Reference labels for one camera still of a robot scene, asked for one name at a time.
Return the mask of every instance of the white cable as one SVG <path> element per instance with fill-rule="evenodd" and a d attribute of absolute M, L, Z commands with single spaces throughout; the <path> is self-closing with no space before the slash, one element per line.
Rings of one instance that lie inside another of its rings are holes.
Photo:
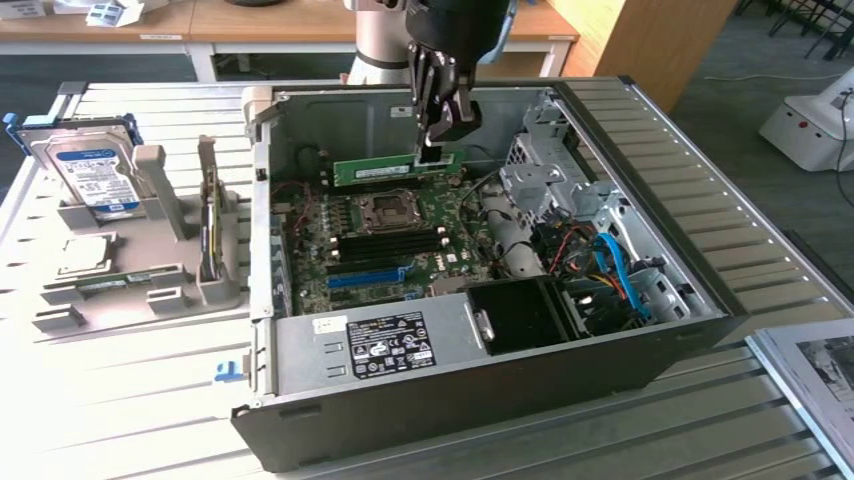
<path fill-rule="evenodd" d="M 745 75 L 744 77 L 733 77 L 733 78 L 703 77 L 703 80 L 716 80 L 718 82 L 741 82 L 744 80 L 752 80 L 754 78 L 777 78 L 780 80 L 828 80 L 830 78 L 838 78 L 842 75 L 845 75 L 845 73 L 837 73 L 834 75 L 826 75 L 824 77 L 786 77 L 782 75 Z"/>

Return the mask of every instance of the blue pcie slot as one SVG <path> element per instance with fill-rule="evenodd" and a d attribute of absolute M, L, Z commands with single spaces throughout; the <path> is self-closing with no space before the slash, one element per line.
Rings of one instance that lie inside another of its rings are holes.
<path fill-rule="evenodd" d="M 398 267 L 395 269 L 381 270 L 378 272 L 330 277 L 326 280 L 326 285 L 330 288 L 346 288 L 383 283 L 403 283 L 407 270 L 409 267 Z"/>

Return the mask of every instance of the green ram module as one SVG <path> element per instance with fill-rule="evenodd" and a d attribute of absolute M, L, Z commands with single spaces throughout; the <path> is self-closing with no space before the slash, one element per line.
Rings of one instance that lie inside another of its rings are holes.
<path fill-rule="evenodd" d="M 446 153 L 437 165 L 415 166 L 415 154 L 347 160 L 334 165 L 335 186 L 418 178 L 427 175 L 453 175 L 463 168 L 463 153 Z"/>

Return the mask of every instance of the slatted metal surface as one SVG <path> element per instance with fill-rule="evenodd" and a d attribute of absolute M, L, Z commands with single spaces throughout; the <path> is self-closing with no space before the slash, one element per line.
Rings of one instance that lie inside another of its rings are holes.
<path fill-rule="evenodd" d="M 286 478 L 838 476 L 742 339 L 756 328 L 852 316 L 849 305 L 642 94 L 610 78 L 570 85 L 756 316 L 716 350 L 679 362 L 643 391 Z M 252 170 L 242 89 L 96 84 L 76 114 L 136 114 L 147 142 L 166 148 L 167 175 L 180 194 L 198 191 L 195 139 L 218 138 L 220 176 L 244 199 L 246 286 Z M 602 170 L 595 160 L 590 164 Z M 0 322 L 0 356 L 12 356 L 22 367 L 4 379 L 4 391 L 15 395 L 0 396 L 0 405 L 20 412 L 4 433 L 16 424 L 27 433 L 11 443 L 7 452 L 18 461 L 0 466 L 0 477 L 3 468 L 20 468 L 3 478 L 271 478 L 226 419 L 246 386 L 210 385 L 216 362 L 248 347 L 246 305 L 66 341 L 20 340 L 32 303 L 28 282 L 64 231 L 52 212 L 56 191 L 56 182 L 38 175 L 2 249 L 0 312 L 10 319 Z M 567 374 L 571 368 L 579 367 L 567 366 Z"/>

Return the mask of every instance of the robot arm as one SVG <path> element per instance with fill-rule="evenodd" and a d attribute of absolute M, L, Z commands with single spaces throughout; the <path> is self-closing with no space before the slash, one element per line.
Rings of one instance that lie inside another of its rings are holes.
<path fill-rule="evenodd" d="M 470 96 L 475 70 L 499 42 L 510 2 L 345 0 L 358 12 L 359 53 L 350 83 L 387 83 L 383 79 L 399 78 L 409 67 L 421 163 L 438 162 L 442 145 L 481 126 Z"/>

